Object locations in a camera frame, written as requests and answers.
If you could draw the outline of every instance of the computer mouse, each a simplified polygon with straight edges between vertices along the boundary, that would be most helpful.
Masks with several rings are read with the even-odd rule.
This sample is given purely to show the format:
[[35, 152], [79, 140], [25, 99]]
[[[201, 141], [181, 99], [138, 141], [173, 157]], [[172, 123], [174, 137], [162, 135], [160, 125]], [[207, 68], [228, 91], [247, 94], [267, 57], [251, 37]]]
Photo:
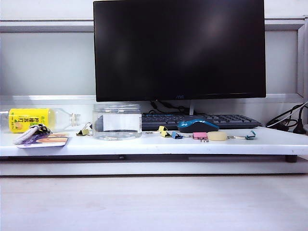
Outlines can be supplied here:
[[193, 119], [179, 122], [178, 130], [183, 133], [209, 132], [218, 131], [219, 127], [205, 119]]

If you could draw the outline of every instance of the black keyboard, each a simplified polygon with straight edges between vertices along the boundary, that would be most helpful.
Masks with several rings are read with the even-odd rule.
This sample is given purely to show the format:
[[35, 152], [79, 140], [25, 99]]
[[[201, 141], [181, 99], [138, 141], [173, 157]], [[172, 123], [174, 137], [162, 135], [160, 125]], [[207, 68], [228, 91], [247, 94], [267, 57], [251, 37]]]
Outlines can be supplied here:
[[193, 119], [205, 119], [220, 129], [255, 128], [261, 124], [243, 115], [174, 115], [174, 114], [143, 114], [142, 130], [156, 131], [159, 126], [168, 130], [178, 130], [178, 123]]

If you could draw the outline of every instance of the bottle label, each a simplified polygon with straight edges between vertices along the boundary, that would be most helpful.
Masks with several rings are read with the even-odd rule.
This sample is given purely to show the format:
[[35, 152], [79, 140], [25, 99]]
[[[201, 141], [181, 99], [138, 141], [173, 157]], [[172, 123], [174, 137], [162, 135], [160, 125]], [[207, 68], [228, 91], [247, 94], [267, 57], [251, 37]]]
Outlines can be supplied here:
[[135, 131], [142, 132], [141, 114], [104, 114], [104, 131]]
[[49, 108], [12, 108], [9, 112], [9, 129], [13, 133], [19, 133], [36, 124], [49, 127], [49, 112]]

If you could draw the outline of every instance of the bottle neck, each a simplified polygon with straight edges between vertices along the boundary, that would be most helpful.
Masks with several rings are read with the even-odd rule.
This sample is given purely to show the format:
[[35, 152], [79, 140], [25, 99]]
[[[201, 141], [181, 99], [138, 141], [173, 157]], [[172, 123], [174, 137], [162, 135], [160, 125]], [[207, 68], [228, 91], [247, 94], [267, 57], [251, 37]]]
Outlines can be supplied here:
[[80, 125], [80, 115], [74, 113], [70, 114], [70, 121], [71, 121], [71, 126]]

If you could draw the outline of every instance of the black monitor screen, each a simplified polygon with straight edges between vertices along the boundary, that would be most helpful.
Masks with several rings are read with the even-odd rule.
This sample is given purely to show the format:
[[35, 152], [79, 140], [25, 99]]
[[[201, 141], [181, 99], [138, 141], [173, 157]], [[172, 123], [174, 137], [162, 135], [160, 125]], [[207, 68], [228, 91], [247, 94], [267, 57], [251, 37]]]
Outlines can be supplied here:
[[265, 97], [263, 0], [94, 2], [96, 100]]

